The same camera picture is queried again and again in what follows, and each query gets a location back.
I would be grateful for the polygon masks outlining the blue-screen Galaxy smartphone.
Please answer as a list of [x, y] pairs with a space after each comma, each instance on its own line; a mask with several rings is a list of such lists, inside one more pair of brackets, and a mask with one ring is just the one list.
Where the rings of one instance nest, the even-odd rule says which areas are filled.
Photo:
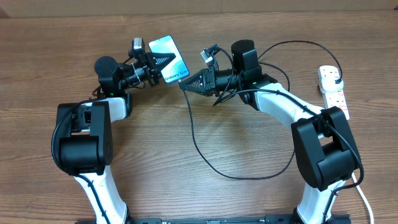
[[177, 82], [190, 75], [189, 69], [171, 35], [148, 43], [156, 65], [167, 84]]

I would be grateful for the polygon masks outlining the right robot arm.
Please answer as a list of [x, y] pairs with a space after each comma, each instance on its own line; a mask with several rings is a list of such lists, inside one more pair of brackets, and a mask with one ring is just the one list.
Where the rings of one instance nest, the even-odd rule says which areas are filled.
[[357, 187], [364, 168], [348, 120], [337, 106], [322, 108], [291, 94], [275, 78], [262, 72], [263, 63], [253, 40], [232, 44], [232, 67], [220, 70], [218, 45], [201, 52], [207, 67], [179, 83], [184, 92], [217, 96], [222, 103], [238, 95], [255, 110], [273, 116], [290, 128], [293, 157], [305, 181], [300, 203], [291, 215], [266, 215], [266, 223], [351, 223], [349, 215], [331, 209], [338, 193]]

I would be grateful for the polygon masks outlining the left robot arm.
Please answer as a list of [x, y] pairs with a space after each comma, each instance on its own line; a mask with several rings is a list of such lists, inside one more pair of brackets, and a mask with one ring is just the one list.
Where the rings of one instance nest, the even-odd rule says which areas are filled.
[[111, 124], [128, 118], [132, 95], [128, 88], [140, 83], [159, 83], [162, 69], [176, 58], [174, 53], [130, 51], [123, 63], [110, 56], [94, 65], [99, 87], [94, 98], [63, 103], [57, 108], [51, 153], [57, 167], [82, 186], [96, 218], [93, 223], [133, 223], [111, 172], [114, 144]]

